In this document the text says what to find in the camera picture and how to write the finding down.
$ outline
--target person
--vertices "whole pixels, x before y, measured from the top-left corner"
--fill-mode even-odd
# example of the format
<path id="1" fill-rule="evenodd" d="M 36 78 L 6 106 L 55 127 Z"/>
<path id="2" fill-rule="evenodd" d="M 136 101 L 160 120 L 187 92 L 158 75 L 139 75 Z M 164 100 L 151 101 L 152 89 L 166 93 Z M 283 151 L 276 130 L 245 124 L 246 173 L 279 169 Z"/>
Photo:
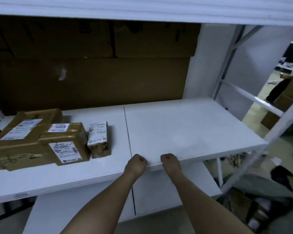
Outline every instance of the person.
<path id="1" fill-rule="evenodd" d="M 195 233 L 253 233 L 236 216 L 185 177 L 177 157 L 169 153 L 162 155 L 160 160 L 178 191 Z M 90 200 L 61 234 L 112 234 L 130 189 L 143 174 L 146 166 L 147 161 L 144 157 L 134 155 L 128 161 L 124 173 Z"/>

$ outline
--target shelf surface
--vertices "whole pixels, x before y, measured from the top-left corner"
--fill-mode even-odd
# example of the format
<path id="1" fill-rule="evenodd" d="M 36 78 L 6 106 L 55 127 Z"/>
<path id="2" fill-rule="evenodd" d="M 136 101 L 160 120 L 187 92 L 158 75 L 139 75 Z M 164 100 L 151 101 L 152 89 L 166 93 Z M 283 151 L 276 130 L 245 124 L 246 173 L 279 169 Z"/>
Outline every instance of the shelf surface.
<path id="1" fill-rule="evenodd" d="M 208 196 L 222 194 L 203 162 L 183 166 L 182 172 Z M 164 170 L 143 174 L 133 185 L 133 197 L 137 216 L 182 205 L 175 186 Z"/>
<path id="2" fill-rule="evenodd" d="M 88 162 L 57 166 L 48 164 L 15 171 L 0 171 L 0 203 L 117 178 L 131 158 L 123 106 L 63 111 L 64 121 L 89 124 L 107 121 L 112 155 Z M 0 122 L 3 129 L 13 117 Z"/>
<path id="3" fill-rule="evenodd" d="M 0 15 L 293 26 L 293 0 L 0 0 Z"/>
<path id="4" fill-rule="evenodd" d="M 101 182 L 38 196 L 23 234 L 59 234 L 88 201 L 111 183 Z M 119 221 L 134 216 L 133 195 L 130 191 Z"/>
<path id="5" fill-rule="evenodd" d="M 267 142 L 211 98 L 125 105 L 132 155 L 162 169 L 160 156 L 173 153 L 181 163 L 251 151 Z"/>

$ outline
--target right arm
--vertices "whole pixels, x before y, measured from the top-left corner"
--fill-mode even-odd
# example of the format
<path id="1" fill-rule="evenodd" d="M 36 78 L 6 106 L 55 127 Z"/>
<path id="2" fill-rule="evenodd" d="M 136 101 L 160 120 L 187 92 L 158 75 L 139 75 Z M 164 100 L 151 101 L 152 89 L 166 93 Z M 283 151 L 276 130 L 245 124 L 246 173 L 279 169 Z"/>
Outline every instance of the right arm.
<path id="1" fill-rule="evenodd" d="M 195 233 L 253 233 L 236 216 L 185 177 L 178 159 L 173 154 L 164 154 L 160 157 L 160 160 L 165 172 L 177 188 Z"/>

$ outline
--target forearm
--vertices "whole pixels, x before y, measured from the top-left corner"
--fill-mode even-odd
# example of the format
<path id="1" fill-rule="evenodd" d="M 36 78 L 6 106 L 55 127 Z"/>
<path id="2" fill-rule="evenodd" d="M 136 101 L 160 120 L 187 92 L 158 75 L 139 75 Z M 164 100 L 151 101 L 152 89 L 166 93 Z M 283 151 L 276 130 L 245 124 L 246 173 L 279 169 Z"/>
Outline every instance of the forearm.
<path id="1" fill-rule="evenodd" d="M 61 234 L 110 234 L 136 179 L 122 174 L 109 187 L 90 200 L 70 221 Z"/>
<path id="2" fill-rule="evenodd" d="M 237 217 L 183 174 L 172 178 L 196 233 L 252 233 Z"/>

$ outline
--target white wall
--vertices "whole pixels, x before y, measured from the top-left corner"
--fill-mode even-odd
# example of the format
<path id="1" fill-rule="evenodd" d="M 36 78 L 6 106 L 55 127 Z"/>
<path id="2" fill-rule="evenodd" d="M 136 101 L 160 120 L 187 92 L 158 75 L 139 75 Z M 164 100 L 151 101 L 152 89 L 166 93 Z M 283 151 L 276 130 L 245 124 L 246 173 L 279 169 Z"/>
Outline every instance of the white wall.
<path id="1" fill-rule="evenodd" d="M 235 25 L 202 24 L 183 98 L 212 96 L 234 30 Z"/>
<path id="2" fill-rule="evenodd" d="M 247 26 L 245 33 L 254 26 Z M 257 96 L 293 39 L 293 27 L 264 26 L 236 50 L 226 81 Z M 222 85 L 217 97 L 223 107 L 242 120 L 252 101 Z"/>

